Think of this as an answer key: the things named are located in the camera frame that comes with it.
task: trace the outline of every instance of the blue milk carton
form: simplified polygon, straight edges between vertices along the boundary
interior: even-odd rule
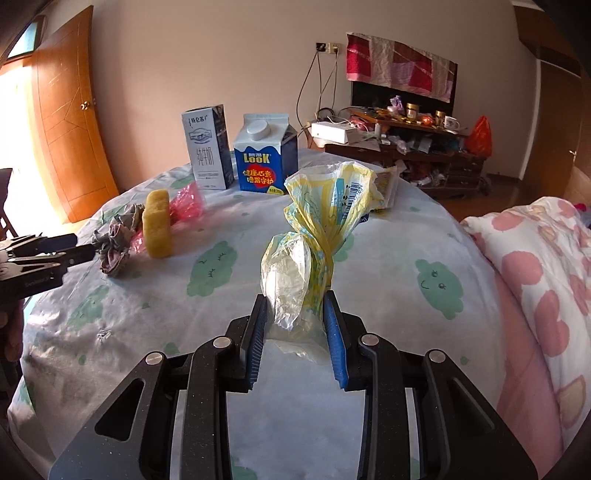
[[[297,132],[287,113],[246,113],[234,140],[241,190],[285,193],[285,179],[297,171]]]

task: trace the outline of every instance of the barcode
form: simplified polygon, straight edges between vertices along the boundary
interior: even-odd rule
[[[343,221],[347,219],[349,215],[349,210],[351,210],[351,206],[355,201],[357,195],[361,193],[363,187],[359,183],[351,183],[349,186],[349,195],[347,196],[347,206],[345,207],[345,211],[343,212]]]

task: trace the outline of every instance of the yellow plastic bag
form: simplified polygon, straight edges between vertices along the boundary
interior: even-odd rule
[[[261,262],[261,288],[274,316],[267,338],[291,343],[285,351],[311,359],[319,346],[326,351],[322,298],[333,255],[361,217],[383,205],[374,179],[369,168],[346,161],[302,168],[285,181],[293,200],[285,218],[295,232],[273,237]]]

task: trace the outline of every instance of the jar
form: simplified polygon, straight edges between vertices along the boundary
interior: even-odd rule
[[[435,126],[436,127],[443,127],[443,122],[445,121],[446,113],[442,112],[441,110],[435,110]]]
[[[414,103],[407,103],[407,117],[411,120],[416,120],[418,115],[418,105]]]

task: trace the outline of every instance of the plastic bag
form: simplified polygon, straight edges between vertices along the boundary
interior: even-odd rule
[[[192,182],[178,191],[170,201],[170,225],[173,233],[186,228],[203,214],[204,201],[196,182]],[[139,230],[131,241],[135,253],[145,250],[144,234]]]
[[[464,148],[479,157],[488,158],[492,155],[491,126],[484,115],[474,125],[472,133],[464,142]]]
[[[375,172],[357,162],[302,168],[285,181],[293,203],[285,218],[295,232],[276,235],[261,261],[261,289],[274,319],[268,339],[285,352],[327,358],[322,298],[333,255],[363,215],[383,205]]]

